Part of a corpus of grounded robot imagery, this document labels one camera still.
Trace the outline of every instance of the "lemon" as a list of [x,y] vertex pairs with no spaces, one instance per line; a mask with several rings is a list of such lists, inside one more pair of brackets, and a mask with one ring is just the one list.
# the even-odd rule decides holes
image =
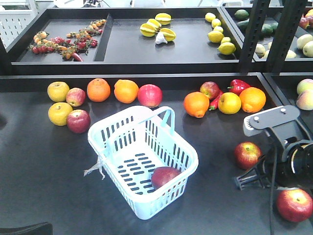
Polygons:
[[219,19],[213,19],[211,22],[212,28],[215,28],[216,26],[221,26],[222,22]]
[[216,16],[211,12],[208,12],[205,15],[205,20],[208,22],[212,22],[212,20],[214,20],[215,18],[216,18]]
[[47,88],[49,98],[54,102],[63,102],[67,97],[69,86],[65,82],[52,82]]
[[219,48],[218,48],[219,52],[223,55],[231,55],[232,53],[234,53],[236,51],[236,47],[233,43],[222,43]]
[[221,40],[221,44],[222,43],[230,43],[230,42],[231,42],[230,37],[223,37],[223,39]]
[[241,108],[241,100],[235,93],[226,92],[221,95],[218,108],[223,114],[235,114]]
[[216,27],[213,29],[213,31],[219,31],[219,32],[223,33],[223,32],[224,32],[224,29],[223,29],[222,27],[220,27],[220,26],[216,26]]
[[67,116],[73,111],[72,106],[65,102],[54,103],[48,110],[50,121],[57,126],[65,126],[67,124]]
[[209,40],[213,43],[220,43],[224,35],[219,31],[211,31],[207,34]]

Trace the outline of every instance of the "yellow apple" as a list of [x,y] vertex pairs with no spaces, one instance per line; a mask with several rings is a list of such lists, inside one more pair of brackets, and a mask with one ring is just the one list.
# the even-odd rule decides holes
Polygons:
[[235,93],[226,92],[221,95],[218,108],[223,114],[235,114],[241,108],[241,100]]
[[67,117],[72,111],[73,108],[68,103],[58,102],[49,108],[48,117],[53,124],[65,126],[67,124]]
[[54,102],[66,100],[69,86],[65,82],[52,82],[47,89],[49,98]]

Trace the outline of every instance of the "pear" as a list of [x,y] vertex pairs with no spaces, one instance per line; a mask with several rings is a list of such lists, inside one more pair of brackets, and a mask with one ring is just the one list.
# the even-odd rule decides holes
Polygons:
[[297,94],[301,94],[305,90],[313,90],[313,79],[306,78],[298,83]]
[[302,110],[313,110],[313,90],[305,90],[296,101],[296,105]]
[[303,54],[307,57],[313,57],[313,41],[309,41],[304,45]]
[[297,48],[302,50],[304,45],[310,41],[313,41],[313,36],[311,34],[304,34],[297,39]]

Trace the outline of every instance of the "green apple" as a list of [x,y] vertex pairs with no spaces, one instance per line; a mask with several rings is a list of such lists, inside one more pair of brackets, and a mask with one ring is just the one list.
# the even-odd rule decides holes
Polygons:
[[313,79],[303,79],[297,85],[297,94],[301,94],[305,90],[313,90]]

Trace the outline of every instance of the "orange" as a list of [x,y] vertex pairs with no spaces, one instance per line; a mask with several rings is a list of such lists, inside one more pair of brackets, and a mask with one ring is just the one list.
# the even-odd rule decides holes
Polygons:
[[202,118],[209,108],[209,98],[201,92],[192,92],[184,99],[184,108],[190,116]]
[[260,111],[266,102],[265,93],[256,87],[249,87],[243,90],[239,98],[241,100],[241,107],[246,113],[256,113]]
[[95,78],[87,85],[87,96],[91,101],[105,101],[111,93],[110,86],[103,78]]
[[131,80],[119,79],[114,84],[114,95],[116,99],[125,104],[130,104],[137,98],[138,90],[138,85]]

